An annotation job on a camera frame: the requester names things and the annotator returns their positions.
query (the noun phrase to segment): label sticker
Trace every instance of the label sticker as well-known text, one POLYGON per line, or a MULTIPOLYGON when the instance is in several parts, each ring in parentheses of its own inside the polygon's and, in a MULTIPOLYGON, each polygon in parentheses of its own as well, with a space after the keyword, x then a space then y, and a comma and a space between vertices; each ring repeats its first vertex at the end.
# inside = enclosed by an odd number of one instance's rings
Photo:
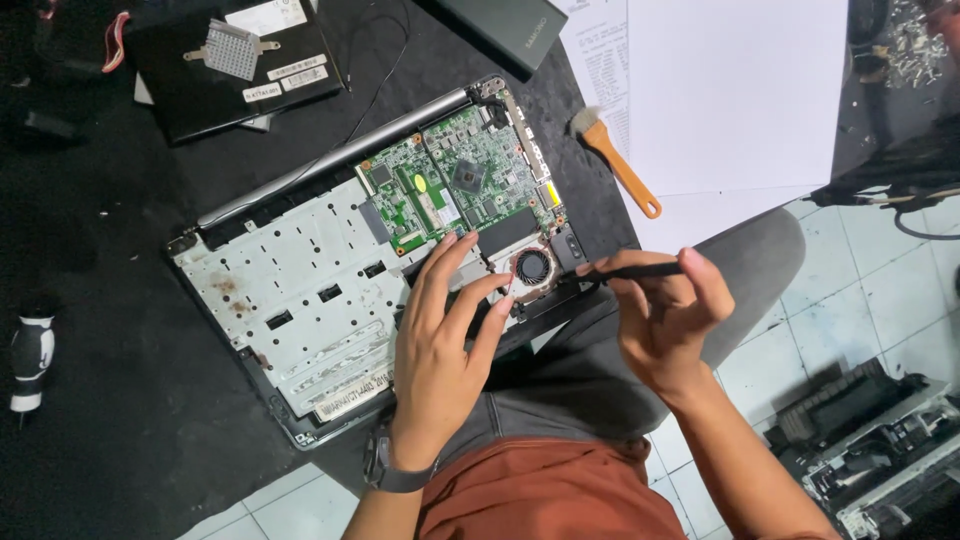
POLYGON ((227 24, 266 36, 306 22, 300 0, 273 0, 225 17, 227 24))
POLYGON ((290 65, 284 65, 283 67, 278 67, 277 69, 268 71, 267 77, 269 77, 271 81, 275 81, 280 77, 286 77, 287 75, 292 75, 322 63, 326 63, 326 55, 317 55, 313 58, 308 58, 306 60, 298 61, 297 63, 291 63, 290 65))
POLYGON ((313 69, 307 69, 303 73, 298 73, 286 79, 280 79, 280 82, 283 84, 283 89, 290 91, 294 88, 299 88, 301 86, 307 86, 310 83, 316 83, 322 79, 326 79, 328 75, 326 74, 326 67, 320 65, 314 67, 313 69))
POLYGON ((385 365, 319 402, 314 410, 322 422, 332 420, 387 389, 393 379, 394 366, 385 365))
POLYGON ((440 196, 444 198, 446 206, 438 209, 437 212, 440 214, 440 219, 444 220, 444 225, 446 226, 460 219, 460 212, 457 211, 457 206, 453 203, 453 197, 450 197, 450 192, 447 191, 446 188, 440 190, 440 196))
POLYGON ((247 103, 260 101, 261 99, 267 99, 269 97, 276 97, 283 93, 283 90, 280 89, 280 85, 277 83, 270 83, 264 86, 254 86, 253 88, 247 88, 243 91, 243 99, 247 103))

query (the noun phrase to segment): pile of screws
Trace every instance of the pile of screws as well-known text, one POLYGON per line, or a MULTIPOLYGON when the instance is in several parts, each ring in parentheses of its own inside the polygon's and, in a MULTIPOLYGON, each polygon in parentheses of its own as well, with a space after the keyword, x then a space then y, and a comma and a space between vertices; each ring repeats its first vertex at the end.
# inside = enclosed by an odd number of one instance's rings
POLYGON ((897 0, 891 20, 891 46, 886 51, 890 62, 887 86, 916 88, 940 79, 940 60, 947 56, 947 45, 943 36, 927 34, 924 11, 913 0, 897 0))

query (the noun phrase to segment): white tile floor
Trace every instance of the white tile floor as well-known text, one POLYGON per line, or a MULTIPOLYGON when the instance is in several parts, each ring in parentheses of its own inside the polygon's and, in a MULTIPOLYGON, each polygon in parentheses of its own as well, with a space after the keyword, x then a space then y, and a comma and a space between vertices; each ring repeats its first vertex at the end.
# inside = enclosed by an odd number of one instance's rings
MULTIPOLYGON (((894 377, 920 372, 960 383, 960 242, 897 231, 890 210, 787 205, 801 219, 804 267, 780 302, 720 369, 718 379, 762 432, 775 410, 835 362, 849 370, 880 356, 894 377)), ((960 233, 960 197, 909 215, 908 227, 960 233)), ((542 344, 545 339, 537 340, 542 344)), ((731 540, 673 418, 651 436, 651 487, 677 509, 684 533, 731 540)), ((313 465, 277 480, 180 540, 339 538, 357 499, 313 465)))

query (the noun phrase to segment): brush bristles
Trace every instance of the brush bristles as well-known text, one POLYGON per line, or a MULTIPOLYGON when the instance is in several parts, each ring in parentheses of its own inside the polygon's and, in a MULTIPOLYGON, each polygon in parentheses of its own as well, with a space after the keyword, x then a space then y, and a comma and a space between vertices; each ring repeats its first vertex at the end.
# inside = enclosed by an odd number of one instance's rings
POLYGON ((577 112, 570 120, 570 135, 583 135, 600 121, 600 107, 587 107, 577 112))

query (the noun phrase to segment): orange brush handle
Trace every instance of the orange brush handle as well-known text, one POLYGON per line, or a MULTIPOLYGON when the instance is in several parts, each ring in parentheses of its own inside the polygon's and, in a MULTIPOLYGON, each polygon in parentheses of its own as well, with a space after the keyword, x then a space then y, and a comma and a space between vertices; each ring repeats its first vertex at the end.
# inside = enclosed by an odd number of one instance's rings
POLYGON ((604 158, 607 158, 610 168, 613 169, 613 175, 634 198, 636 205, 640 207, 643 214, 650 219, 660 217, 660 213, 663 212, 660 201, 647 189, 634 169, 630 168, 630 164, 613 148, 610 134, 607 133, 607 125, 603 122, 594 124, 584 134, 584 141, 596 149, 597 152, 603 154, 604 158))

